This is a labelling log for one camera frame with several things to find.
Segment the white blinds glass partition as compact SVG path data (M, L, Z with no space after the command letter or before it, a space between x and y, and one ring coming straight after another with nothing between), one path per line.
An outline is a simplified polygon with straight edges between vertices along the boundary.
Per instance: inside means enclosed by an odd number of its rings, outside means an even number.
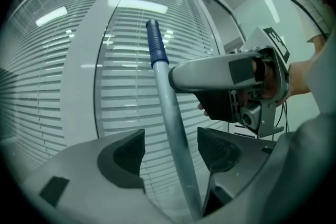
M173 223L193 221L173 161L148 47L146 22L159 23L169 69L221 56L229 37L245 40L223 0L26 0L0 31L0 132L20 190L64 149L143 129L140 166L147 197ZM176 95L203 205L207 174L191 94Z

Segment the purple dust mop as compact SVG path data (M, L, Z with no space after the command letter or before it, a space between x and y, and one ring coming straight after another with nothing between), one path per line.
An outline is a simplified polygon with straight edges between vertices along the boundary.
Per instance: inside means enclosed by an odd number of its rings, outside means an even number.
M155 75L163 122L176 172L192 219L199 221L202 209L200 191L177 97L169 83L169 60L165 52L159 23L154 19L148 20L146 32L151 67Z

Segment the person's right hand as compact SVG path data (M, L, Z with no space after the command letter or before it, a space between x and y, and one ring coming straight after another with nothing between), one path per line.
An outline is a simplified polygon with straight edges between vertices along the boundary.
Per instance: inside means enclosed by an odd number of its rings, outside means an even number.
M252 65L256 80L262 82L261 96L263 98L273 98L277 93L274 62L268 59L254 58Z

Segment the person's right forearm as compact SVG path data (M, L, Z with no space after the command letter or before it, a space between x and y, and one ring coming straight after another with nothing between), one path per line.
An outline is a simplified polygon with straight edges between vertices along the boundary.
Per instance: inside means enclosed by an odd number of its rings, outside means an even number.
M305 81L305 76L322 51L324 44L326 43L326 39L322 35L317 35L313 37L312 42L314 44L313 56L309 60L292 62L290 64L288 69L290 79L289 91L280 104L283 104L292 96L310 92L310 89Z

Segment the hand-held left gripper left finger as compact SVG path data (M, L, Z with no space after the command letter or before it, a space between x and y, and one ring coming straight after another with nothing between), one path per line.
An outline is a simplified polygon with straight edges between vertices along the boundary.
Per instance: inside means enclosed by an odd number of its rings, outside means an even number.
M143 129L70 146L23 182L52 224L173 224L140 177Z

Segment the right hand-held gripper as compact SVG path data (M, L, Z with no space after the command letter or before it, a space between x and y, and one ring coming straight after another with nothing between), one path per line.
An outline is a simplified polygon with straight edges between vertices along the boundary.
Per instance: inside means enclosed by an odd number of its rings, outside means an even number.
M276 109L289 91L290 53L271 28L257 27L240 48L231 54L182 62L169 71L170 86L177 91L196 92L196 97L211 120L233 123L230 93L240 90L240 124L257 137L284 130L275 124ZM262 82L255 78L252 61L268 59L275 64L277 93L273 98L261 96Z

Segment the long ceiling light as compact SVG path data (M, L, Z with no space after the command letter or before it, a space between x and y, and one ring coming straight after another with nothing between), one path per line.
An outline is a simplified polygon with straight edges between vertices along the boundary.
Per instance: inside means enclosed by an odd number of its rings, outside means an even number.
M275 7L273 1L272 0L264 0L264 1L265 1L266 5L267 5L269 11L271 12L272 17L273 17L275 23L279 23L280 22L280 18L279 18L278 12L276 10L276 7Z

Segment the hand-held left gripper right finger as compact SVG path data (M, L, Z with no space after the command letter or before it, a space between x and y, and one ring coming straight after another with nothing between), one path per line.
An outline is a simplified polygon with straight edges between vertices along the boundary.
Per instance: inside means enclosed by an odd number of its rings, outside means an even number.
M198 151L209 170L202 208L206 217L235 199L264 166L275 142L197 128Z

